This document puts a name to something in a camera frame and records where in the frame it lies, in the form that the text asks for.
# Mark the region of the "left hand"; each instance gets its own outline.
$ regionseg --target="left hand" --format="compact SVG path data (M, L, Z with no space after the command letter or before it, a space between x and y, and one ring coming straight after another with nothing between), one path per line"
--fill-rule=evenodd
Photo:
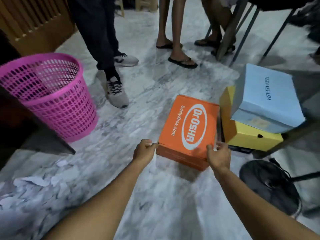
M158 148L158 143L152 143L150 139L142 139L137 145L133 153L133 161L139 163L144 169L152 160L155 150Z

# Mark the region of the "black round base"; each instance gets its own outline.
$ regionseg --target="black round base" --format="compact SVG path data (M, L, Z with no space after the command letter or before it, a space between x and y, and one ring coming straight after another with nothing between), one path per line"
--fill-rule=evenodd
M256 194L287 215L292 216L301 208L296 187L285 171L273 163L249 161L241 167L239 177Z

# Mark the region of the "gray sneaker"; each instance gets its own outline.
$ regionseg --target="gray sneaker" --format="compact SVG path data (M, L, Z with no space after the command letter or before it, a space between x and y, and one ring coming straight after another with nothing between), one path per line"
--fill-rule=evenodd
M108 99L113 106L124 109L129 105L129 98L126 95L122 83L115 76L106 82Z
M138 62L139 60L137 57L126 55L125 53L120 53L118 56L114 57L115 66L133 67L137 65Z

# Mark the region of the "pink plastic laundry basket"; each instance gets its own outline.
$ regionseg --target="pink plastic laundry basket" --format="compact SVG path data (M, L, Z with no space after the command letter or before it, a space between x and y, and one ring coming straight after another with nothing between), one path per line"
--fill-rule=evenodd
M60 53L22 57L0 67L0 85L67 142L98 122L81 63Z

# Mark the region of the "trousers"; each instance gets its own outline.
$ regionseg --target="trousers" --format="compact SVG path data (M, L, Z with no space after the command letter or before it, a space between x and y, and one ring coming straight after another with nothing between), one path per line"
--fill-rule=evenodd
M98 70L114 67L119 43L114 26L115 0L68 0L71 15Z

